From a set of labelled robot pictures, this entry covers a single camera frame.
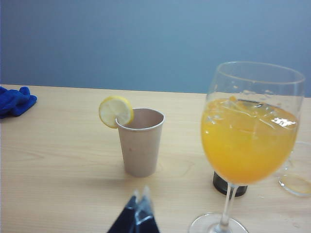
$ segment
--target lemon slice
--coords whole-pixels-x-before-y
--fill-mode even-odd
[[[99,105],[99,117],[110,128],[117,128],[116,119],[121,125],[130,123],[134,112],[130,102],[121,96],[109,96]]]

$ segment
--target wine glass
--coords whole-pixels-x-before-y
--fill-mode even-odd
[[[198,217],[189,233],[245,233],[229,218],[238,186],[275,172],[295,144],[304,76],[290,68],[255,62],[220,64],[209,86],[201,120],[205,154],[228,182],[222,214]]]

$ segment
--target clear glass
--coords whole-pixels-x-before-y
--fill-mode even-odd
[[[296,196],[311,197],[310,151],[310,143],[296,142],[285,166],[278,171],[279,184]]]
[[[210,164],[228,182],[223,214],[198,217],[190,233],[244,233],[229,218],[238,186],[274,173],[287,159],[299,128],[304,76],[290,68],[254,62],[220,64],[207,92],[201,121]]]

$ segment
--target wood grain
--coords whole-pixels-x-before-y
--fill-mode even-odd
[[[204,94],[29,88],[37,103],[1,120],[2,233],[104,233],[134,189],[145,185],[163,233],[186,233],[198,215],[223,210],[225,196],[211,183],[213,170],[200,142]],[[109,95],[165,113],[152,176],[124,172],[118,131],[98,117]],[[311,99],[305,98],[299,141],[311,142],[310,115]],[[291,195],[272,175],[236,198],[232,217],[252,233],[309,232],[311,198]]]

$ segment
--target orange drink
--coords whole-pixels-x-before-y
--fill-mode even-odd
[[[298,120],[266,103],[217,99],[206,104],[201,136],[215,171],[237,185],[251,184],[273,173],[290,154]]]

